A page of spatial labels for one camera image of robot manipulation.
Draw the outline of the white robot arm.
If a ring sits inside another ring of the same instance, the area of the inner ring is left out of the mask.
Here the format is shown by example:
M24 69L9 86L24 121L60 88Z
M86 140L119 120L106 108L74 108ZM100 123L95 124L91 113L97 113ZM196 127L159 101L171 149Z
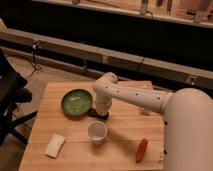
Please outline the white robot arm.
M113 98L163 116L164 171L213 171L213 99L208 94L195 88L168 92L126 87L112 72L98 78L93 91L101 116Z

